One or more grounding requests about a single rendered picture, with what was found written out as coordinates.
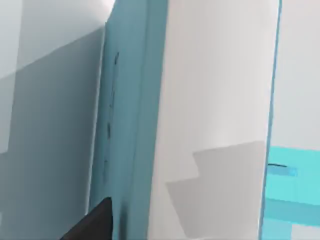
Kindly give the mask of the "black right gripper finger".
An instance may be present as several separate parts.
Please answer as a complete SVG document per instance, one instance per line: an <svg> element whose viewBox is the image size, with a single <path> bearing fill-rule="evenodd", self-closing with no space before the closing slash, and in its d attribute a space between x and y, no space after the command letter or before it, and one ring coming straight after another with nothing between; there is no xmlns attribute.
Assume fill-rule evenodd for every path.
<svg viewBox="0 0 320 240"><path fill-rule="evenodd" d="M112 240L112 198L105 197L60 240Z"/></svg>

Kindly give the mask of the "teal and white book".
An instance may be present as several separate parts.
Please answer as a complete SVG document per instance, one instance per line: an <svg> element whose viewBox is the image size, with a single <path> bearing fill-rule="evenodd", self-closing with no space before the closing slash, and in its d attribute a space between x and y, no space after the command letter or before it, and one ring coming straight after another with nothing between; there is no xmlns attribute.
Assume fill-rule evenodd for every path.
<svg viewBox="0 0 320 240"><path fill-rule="evenodd" d="M261 240L282 0L115 0L90 205L112 240Z"/></svg>

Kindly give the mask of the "light blue rack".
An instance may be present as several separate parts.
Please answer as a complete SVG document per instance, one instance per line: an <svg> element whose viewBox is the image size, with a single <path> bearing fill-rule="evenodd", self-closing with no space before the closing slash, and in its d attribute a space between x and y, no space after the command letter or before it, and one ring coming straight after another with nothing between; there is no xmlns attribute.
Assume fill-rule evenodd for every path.
<svg viewBox="0 0 320 240"><path fill-rule="evenodd" d="M320 150L272 146L264 190L263 240L288 240L293 225L320 229Z"/></svg>

